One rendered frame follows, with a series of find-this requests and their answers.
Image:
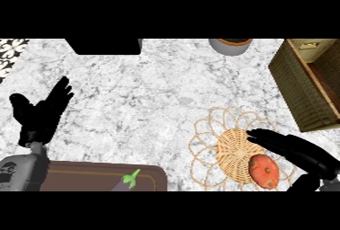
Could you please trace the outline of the brown cutting board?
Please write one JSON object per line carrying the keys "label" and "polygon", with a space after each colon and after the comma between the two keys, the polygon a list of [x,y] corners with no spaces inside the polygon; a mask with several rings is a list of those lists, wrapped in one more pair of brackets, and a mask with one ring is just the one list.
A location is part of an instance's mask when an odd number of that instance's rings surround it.
{"label": "brown cutting board", "polygon": [[146,164],[52,161],[42,191],[107,191],[140,170],[134,191],[168,191],[165,169]]}

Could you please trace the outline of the purple eggplant with green stem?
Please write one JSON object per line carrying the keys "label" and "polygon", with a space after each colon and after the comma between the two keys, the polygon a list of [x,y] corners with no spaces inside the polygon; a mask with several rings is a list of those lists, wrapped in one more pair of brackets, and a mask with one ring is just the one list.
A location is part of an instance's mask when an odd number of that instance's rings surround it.
{"label": "purple eggplant with green stem", "polygon": [[131,191],[137,187],[140,172],[141,170],[137,169],[132,173],[126,174],[112,190]]}

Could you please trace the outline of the black and white patterned tile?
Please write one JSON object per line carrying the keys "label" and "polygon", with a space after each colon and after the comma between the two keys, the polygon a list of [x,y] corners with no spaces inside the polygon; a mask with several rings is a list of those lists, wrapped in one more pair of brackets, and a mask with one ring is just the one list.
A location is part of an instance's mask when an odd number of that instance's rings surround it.
{"label": "black and white patterned tile", "polygon": [[7,79],[29,42],[29,39],[0,39],[0,83]]}

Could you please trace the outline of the woven wicker placemat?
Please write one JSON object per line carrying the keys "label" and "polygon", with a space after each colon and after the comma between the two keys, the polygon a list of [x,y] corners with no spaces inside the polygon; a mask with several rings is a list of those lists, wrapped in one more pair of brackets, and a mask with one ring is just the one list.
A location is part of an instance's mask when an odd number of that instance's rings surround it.
{"label": "woven wicker placemat", "polygon": [[249,162],[255,155],[268,156],[279,166],[280,179],[273,190],[287,190],[293,186],[298,167],[248,140],[248,130],[253,128],[277,130],[270,119],[236,106],[214,107],[208,116],[196,121],[190,176],[205,190],[268,191],[251,175]]}

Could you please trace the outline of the orange squash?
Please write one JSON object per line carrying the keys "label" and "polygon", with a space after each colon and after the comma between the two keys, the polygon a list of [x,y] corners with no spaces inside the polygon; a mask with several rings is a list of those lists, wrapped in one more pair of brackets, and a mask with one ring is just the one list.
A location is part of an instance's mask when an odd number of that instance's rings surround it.
{"label": "orange squash", "polygon": [[253,155],[249,162],[249,173],[264,189],[276,189],[280,183],[280,167],[267,155]]}

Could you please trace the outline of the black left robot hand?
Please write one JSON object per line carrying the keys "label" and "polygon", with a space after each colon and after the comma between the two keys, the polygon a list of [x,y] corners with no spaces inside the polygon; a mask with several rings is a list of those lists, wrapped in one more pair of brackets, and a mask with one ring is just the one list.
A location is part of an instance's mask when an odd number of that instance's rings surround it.
{"label": "black left robot hand", "polygon": [[21,93],[13,93],[10,101],[14,118],[21,124],[20,145],[29,147],[33,142],[48,144],[54,138],[61,115],[75,96],[70,78],[64,76],[45,100],[36,105]]}

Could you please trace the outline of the olive wicker basket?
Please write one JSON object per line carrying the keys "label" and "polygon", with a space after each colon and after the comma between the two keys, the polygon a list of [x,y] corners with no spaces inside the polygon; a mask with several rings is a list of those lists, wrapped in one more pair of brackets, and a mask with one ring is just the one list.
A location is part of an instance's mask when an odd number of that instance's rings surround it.
{"label": "olive wicker basket", "polygon": [[340,128],[340,39],[286,39],[268,68],[301,131]]}

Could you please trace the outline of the grey pot with brown rim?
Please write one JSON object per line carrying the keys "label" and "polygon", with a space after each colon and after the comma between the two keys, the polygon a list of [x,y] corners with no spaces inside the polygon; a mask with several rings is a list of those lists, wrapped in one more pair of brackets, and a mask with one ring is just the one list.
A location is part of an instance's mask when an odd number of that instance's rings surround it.
{"label": "grey pot with brown rim", "polygon": [[215,51],[225,56],[240,56],[251,47],[252,39],[243,42],[228,41],[224,39],[211,39],[211,45]]}

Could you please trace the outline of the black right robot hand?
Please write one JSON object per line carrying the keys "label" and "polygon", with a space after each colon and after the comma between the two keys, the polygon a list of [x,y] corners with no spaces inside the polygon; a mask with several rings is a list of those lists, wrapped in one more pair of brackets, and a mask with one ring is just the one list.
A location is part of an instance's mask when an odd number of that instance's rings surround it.
{"label": "black right robot hand", "polygon": [[340,175],[340,161],[314,143],[295,135],[283,135],[270,129],[248,130],[249,141],[283,156],[305,172],[289,191],[320,190],[323,181],[333,181]]}

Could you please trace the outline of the black appliance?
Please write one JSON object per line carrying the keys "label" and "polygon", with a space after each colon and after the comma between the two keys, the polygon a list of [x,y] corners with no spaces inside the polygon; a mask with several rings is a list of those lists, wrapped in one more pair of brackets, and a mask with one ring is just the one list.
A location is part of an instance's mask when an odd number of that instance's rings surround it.
{"label": "black appliance", "polygon": [[79,55],[140,55],[143,39],[67,39]]}

